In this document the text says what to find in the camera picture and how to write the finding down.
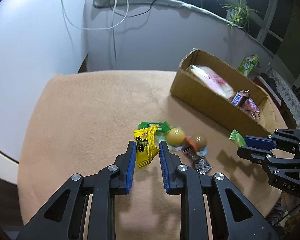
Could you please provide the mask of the black patterned candy wrapper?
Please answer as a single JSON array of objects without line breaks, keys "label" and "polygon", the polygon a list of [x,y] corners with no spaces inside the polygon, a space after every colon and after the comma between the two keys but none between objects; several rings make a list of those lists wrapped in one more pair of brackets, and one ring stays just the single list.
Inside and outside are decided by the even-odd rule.
[{"label": "black patterned candy wrapper", "polygon": [[192,167],[202,175],[206,175],[212,170],[212,166],[205,158],[207,153],[207,147],[198,152],[195,152],[192,147],[183,149],[183,154],[191,161]]}]

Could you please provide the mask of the brown jelly cup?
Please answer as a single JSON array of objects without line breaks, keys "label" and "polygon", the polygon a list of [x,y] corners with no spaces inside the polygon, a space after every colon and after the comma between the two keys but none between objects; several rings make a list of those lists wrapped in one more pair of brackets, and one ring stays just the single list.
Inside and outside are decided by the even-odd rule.
[{"label": "brown jelly cup", "polygon": [[204,157],[208,153],[207,139],[203,135],[186,137],[186,141],[199,157]]}]

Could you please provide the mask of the yellow jelly cup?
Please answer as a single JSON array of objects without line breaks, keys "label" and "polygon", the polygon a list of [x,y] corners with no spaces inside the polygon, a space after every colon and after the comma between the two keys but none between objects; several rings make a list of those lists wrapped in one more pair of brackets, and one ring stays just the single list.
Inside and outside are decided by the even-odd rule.
[{"label": "yellow jelly cup", "polygon": [[180,151],[183,149],[185,132],[180,128],[172,128],[167,132],[165,139],[172,151]]}]

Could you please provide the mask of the green candy packet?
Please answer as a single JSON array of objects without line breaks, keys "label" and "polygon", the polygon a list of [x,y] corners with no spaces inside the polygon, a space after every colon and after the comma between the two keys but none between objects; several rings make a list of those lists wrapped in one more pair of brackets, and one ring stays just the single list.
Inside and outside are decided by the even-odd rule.
[{"label": "green candy packet", "polygon": [[168,132],[171,127],[170,125],[165,121],[165,122],[141,122],[138,124],[138,129],[144,129],[144,128],[149,128],[157,126],[157,131],[159,132]]}]

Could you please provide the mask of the yellow snack packet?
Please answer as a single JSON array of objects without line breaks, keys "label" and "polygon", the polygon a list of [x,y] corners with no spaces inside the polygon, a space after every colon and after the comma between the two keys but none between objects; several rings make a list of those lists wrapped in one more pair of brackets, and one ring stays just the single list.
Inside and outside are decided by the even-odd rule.
[{"label": "yellow snack packet", "polygon": [[136,140],[136,165],[139,169],[149,165],[159,152],[154,140],[156,131],[157,126],[153,126],[133,132]]}]

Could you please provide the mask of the green wrapped candy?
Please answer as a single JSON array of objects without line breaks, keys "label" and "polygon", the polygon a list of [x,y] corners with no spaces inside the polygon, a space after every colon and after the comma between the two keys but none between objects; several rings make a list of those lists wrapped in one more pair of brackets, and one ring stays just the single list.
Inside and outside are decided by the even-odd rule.
[{"label": "green wrapped candy", "polygon": [[243,136],[236,129],[232,130],[229,139],[232,140],[238,148],[247,145]]}]

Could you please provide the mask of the dark chocolate bar wrapper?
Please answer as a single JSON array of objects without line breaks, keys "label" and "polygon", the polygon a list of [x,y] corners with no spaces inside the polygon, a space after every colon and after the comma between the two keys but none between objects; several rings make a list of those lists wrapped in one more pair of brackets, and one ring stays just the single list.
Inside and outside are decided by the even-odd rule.
[{"label": "dark chocolate bar wrapper", "polygon": [[247,98],[242,106],[243,111],[257,122],[260,121],[260,110],[251,98]]}]

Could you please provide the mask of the lace covered side table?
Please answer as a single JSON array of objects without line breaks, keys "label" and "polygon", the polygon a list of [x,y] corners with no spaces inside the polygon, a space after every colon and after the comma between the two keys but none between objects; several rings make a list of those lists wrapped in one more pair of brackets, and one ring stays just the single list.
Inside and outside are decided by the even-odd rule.
[{"label": "lace covered side table", "polygon": [[295,94],[293,90],[295,87],[290,87],[289,83],[273,68],[257,75],[253,81],[270,95],[287,127],[300,129],[300,88]]}]

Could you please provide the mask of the Snickers bar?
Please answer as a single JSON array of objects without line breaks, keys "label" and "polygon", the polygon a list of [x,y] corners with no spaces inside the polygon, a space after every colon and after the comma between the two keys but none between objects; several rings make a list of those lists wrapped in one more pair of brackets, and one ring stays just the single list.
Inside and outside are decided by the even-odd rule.
[{"label": "Snickers bar", "polygon": [[237,92],[236,95],[233,97],[231,103],[235,106],[239,106],[243,99],[243,92]]}]

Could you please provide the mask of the cardboard box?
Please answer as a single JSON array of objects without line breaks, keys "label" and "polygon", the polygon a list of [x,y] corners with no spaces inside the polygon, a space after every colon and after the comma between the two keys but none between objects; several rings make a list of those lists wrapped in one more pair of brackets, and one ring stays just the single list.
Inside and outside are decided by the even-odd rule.
[{"label": "cardboard box", "polygon": [[[256,121],[241,108],[209,89],[199,78],[190,74],[186,69],[192,64],[210,67],[236,92],[249,90],[250,97],[260,110],[260,120]],[[267,137],[276,129],[287,128],[279,109],[263,88],[220,58],[200,49],[192,50],[180,62],[170,92],[173,97],[228,130],[238,130],[241,135]]]}]

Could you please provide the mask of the green carton box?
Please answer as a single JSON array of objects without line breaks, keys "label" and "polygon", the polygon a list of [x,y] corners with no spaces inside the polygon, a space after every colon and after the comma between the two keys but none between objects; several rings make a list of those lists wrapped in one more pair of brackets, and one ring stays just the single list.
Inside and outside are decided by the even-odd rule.
[{"label": "green carton box", "polygon": [[247,77],[249,75],[249,73],[251,72],[251,70],[258,65],[258,63],[259,63],[259,57],[257,54],[247,56],[241,62],[240,66],[238,68],[238,71],[242,75]]}]

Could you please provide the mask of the pink bread package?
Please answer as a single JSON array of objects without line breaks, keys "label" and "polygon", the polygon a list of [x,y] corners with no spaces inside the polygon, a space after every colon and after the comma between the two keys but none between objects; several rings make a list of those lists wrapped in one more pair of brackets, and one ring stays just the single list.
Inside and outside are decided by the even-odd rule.
[{"label": "pink bread package", "polygon": [[210,67],[192,64],[186,71],[200,79],[206,87],[219,96],[227,100],[234,96],[233,88]]}]

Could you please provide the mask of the potted spider plant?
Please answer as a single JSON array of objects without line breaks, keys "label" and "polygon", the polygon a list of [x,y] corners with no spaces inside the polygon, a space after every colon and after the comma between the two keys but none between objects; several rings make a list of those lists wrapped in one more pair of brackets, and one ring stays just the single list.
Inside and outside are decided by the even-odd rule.
[{"label": "potted spider plant", "polygon": [[230,29],[234,26],[242,28],[245,26],[249,27],[251,14],[253,12],[257,14],[260,13],[259,11],[248,7],[247,1],[244,0],[235,0],[228,4],[220,4],[220,6],[229,13],[230,19],[228,20],[229,23],[227,26],[229,26]]}]

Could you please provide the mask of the grey window sill padding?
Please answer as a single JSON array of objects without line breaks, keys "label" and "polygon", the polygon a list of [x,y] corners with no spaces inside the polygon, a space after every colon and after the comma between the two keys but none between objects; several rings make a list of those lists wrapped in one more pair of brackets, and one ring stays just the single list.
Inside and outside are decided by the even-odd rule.
[{"label": "grey window sill padding", "polygon": [[[132,17],[138,17],[141,15],[145,15],[150,12],[151,8],[153,6],[159,6],[164,9],[178,9],[178,10],[187,10],[188,12],[195,12],[200,15],[204,16],[209,16],[210,18],[217,20],[219,22],[222,22],[224,25],[230,26],[230,27],[235,27],[237,29],[240,29],[241,31],[245,32],[247,36],[253,40],[254,42],[257,43],[258,46],[260,46],[262,49],[264,49],[271,57],[274,57],[274,54],[267,49],[264,45],[260,44],[255,38],[253,38],[242,26],[236,25],[233,22],[226,20],[225,18],[222,18],[221,16],[218,16],[214,14],[213,12],[210,12],[206,9],[199,8],[195,5],[185,3],[182,1],[176,1],[176,0],[128,0],[129,4],[129,9],[128,9],[128,15],[127,18],[132,18]],[[118,7],[125,7],[127,5],[126,0],[117,0],[117,6]],[[136,9],[136,7],[140,6],[146,6],[148,5],[149,8],[148,10],[144,12],[140,12],[138,14],[130,15],[130,9]]]}]

